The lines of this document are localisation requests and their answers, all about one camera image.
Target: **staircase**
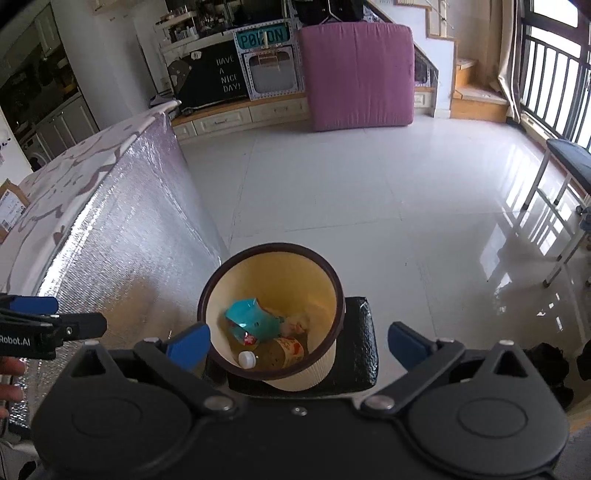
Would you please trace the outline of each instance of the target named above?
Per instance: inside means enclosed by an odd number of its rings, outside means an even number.
[[[476,60],[458,59],[456,40],[447,36],[445,2],[438,0],[368,0],[393,23],[413,31],[415,46],[437,69],[436,118],[460,118],[505,123],[509,102],[492,89],[478,85]]]
[[[505,123],[509,102],[501,94],[478,85],[478,62],[456,60],[456,81],[452,99],[452,118]]]

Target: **sign board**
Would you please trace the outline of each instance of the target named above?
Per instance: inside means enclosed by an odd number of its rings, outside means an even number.
[[[181,109],[248,97],[233,40],[190,52],[168,66]]]
[[[267,45],[284,43],[290,39],[290,29],[286,23],[266,25],[264,27],[250,28],[236,32],[236,43],[241,50],[261,48],[265,45],[265,34]]]

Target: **human hand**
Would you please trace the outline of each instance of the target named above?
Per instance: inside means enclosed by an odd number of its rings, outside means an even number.
[[[11,356],[0,356],[0,374],[19,376],[25,372],[26,365]],[[22,401],[22,390],[14,385],[0,384],[0,400]],[[8,418],[8,410],[0,408],[0,419]]]

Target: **white tiled floor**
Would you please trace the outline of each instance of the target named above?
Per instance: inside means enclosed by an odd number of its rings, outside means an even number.
[[[324,133],[298,123],[183,151],[231,253],[302,244],[329,260],[347,296],[369,299],[378,387],[400,374],[386,346],[395,320],[471,348],[512,338],[572,355],[589,336],[585,254],[541,286],[568,237],[538,196],[519,211],[542,153],[515,128],[426,116]],[[555,194],[562,179],[551,165],[541,186]],[[566,195],[558,208],[575,225],[574,205]]]

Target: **brown trash can rim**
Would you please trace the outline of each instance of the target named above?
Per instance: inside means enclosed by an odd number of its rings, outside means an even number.
[[[209,348],[209,355],[212,356],[213,360],[218,365],[220,365],[220,367],[232,374],[238,375],[239,377],[249,378],[250,380],[278,380],[280,378],[295,375],[296,373],[304,371],[306,368],[315,364],[335,342],[337,336],[339,335],[343,327],[343,320],[345,318],[345,295],[343,294],[343,287],[340,284],[340,280],[335,272],[335,269],[332,268],[332,266],[325,260],[325,258],[317,254],[313,250],[310,250],[306,247],[302,247],[301,245],[288,243],[272,243],[256,245],[254,247],[247,248],[246,250],[243,250],[242,252],[239,252],[236,255],[230,257],[222,265],[220,265],[220,267],[209,278],[209,280],[205,284],[205,287],[203,287],[201,297],[199,298],[199,304],[197,306],[197,320],[206,323],[205,313],[207,310],[209,297],[211,296],[213,289],[220,281],[220,279],[232,267],[238,265],[240,262],[246,260],[247,258],[272,252],[287,252],[291,254],[301,255],[302,257],[306,257],[309,260],[312,260],[315,264],[317,264],[324,271],[324,273],[326,273],[329,276],[336,293],[335,319],[333,321],[333,324],[330,326],[330,330],[324,338],[324,340],[320,342],[320,345],[312,353],[310,353],[301,362],[298,362],[290,367],[278,370],[276,372],[253,372],[249,370],[244,370],[243,368],[227,361],[220,353],[218,353],[213,344],[211,344]]]

